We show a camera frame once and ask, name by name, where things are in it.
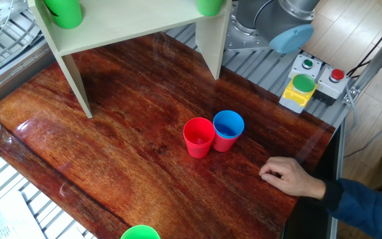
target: dark sleeve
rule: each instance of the dark sleeve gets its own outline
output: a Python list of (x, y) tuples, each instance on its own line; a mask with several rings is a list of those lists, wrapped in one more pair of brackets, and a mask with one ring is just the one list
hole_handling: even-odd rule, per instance
[(382, 239), (382, 192), (346, 179), (325, 183), (326, 192), (320, 203), (331, 216)]

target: wooden table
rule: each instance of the wooden table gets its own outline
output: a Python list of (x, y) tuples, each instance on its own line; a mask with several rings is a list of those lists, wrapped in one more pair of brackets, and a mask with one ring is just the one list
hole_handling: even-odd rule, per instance
[[(75, 54), (94, 118), (57, 63), (0, 101), (0, 156), (99, 239), (147, 224), (161, 238), (277, 238), (297, 198), (261, 180), (270, 156), (312, 171), (334, 128), (279, 105), (158, 33)], [(184, 124), (221, 110), (246, 128), (227, 153), (187, 153)]]

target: red cup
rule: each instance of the red cup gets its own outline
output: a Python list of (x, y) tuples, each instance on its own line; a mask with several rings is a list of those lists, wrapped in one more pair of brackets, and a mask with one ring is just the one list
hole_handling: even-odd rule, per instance
[(213, 148), (219, 152), (226, 152), (231, 149), (232, 145), (237, 141), (239, 135), (232, 139), (227, 139), (215, 134), (213, 139)]
[(190, 119), (184, 126), (186, 148), (189, 154), (196, 159), (207, 155), (214, 137), (215, 128), (208, 119)]

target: blue sleeve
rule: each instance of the blue sleeve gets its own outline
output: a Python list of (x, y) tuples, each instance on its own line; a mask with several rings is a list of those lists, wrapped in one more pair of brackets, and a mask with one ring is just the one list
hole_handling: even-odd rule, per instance
[(337, 183), (343, 193), (337, 209), (328, 210), (331, 216), (382, 239), (382, 192), (346, 179), (339, 179)]

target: shelf leg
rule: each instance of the shelf leg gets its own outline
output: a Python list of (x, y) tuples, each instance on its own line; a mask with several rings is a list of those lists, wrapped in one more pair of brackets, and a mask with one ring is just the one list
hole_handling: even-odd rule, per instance
[(90, 105), (88, 99), (86, 98), (84, 83), (80, 77), (78, 67), (74, 63), (72, 55), (66, 56), (56, 56), (56, 60), (61, 67), (70, 87), (72, 88), (76, 98), (79, 101), (82, 109), (88, 118), (92, 118)]
[(197, 22), (196, 44), (215, 80), (219, 79), (222, 66), (226, 30), (231, 12), (231, 0), (225, 1), (225, 13)]

